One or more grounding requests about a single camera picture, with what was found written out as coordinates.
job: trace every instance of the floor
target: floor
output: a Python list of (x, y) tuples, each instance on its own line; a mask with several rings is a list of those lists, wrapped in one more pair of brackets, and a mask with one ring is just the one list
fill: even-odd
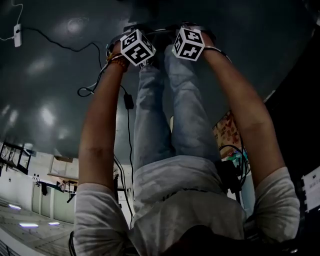
[[(105, 45), (123, 27), (145, 23), (158, 29), (182, 20), (209, 27), (239, 70), (265, 98), (281, 83), (312, 36), (313, 21), (301, 0), (16, 0), (24, 8), (22, 26), (43, 31), (65, 46), (81, 48), (91, 41)], [(0, 2), (0, 37), (11, 37), (20, 7)], [(76, 157), (85, 112), (91, 97), (77, 89), (94, 83), (99, 73), (97, 50), (75, 53), (46, 41), (33, 31), (22, 32), (22, 46), (0, 41), (0, 140), (28, 143), (49, 154)], [(228, 105), (209, 67), (194, 63), (199, 89), (214, 125)], [(135, 99), (138, 69), (131, 66), (122, 85)], [(167, 86), (164, 112), (173, 114)], [(134, 131), (135, 112), (130, 112)], [(127, 111), (120, 92), (115, 154), (129, 163)]]

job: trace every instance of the bracelet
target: bracelet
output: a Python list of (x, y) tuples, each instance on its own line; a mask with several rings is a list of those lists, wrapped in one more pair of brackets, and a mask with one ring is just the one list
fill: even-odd
[(224, 57), (226, 57), (231, 63), (231, 59), (228, 57), (228, 55), (226, 55), (222, 50), (216, 48), (216, 47), (213, 47), (213, 46), (205, 46), (203, 50), (211, 50), (211, 51), (216, 51), (218, 53), (221, 53)]
[(110, 55), (107, 59), (107, 65), (109, 66), (111, 63), (115, 63), (123, 67), (123, 71), (126, 72), (128, 70), (130, 62), (127, 60), (125, 56), (123, 56), (121, 53), (118, 53), (116, 55)]

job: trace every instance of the jeans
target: jeans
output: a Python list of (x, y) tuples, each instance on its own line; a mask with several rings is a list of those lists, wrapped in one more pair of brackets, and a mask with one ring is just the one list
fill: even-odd
[(189, 60), (165, 51), (165, 70), (173, 92), (172, 134), (163, 112), (164, 81), (154, 66), (144, 66), (136, 100), (134, 159), (136, 171), (147, 164), (174, 156), (195, 156), (212, 162), (220, 160), (218, 145), (202, 105), (197, 77)]

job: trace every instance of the hand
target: hand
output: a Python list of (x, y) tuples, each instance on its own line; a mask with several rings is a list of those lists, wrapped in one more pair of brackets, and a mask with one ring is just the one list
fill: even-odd
[(120, 41), (116, 41), (112, 50), (112, 54), (119, 54), (121, 51), (121, 42)]
[(212, 46), (215, 47), (215, 44), (212, 42), (210, 36), (208, 36), (206, 33), (201, 32), (203, 42), (205, 46)]

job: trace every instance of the black and white cube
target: black and white cube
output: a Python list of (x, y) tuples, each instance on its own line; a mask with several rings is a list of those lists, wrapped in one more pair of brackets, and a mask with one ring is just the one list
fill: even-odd
[(197, 61), (205, 48), (201, 31), (181, 28), (173, 44), (172, 52), (177, 58)]
[(156, 53), (156, 48), (148, 41), (139, 29), (121, 39), (121, 53), (133, 65), (138, 66)]

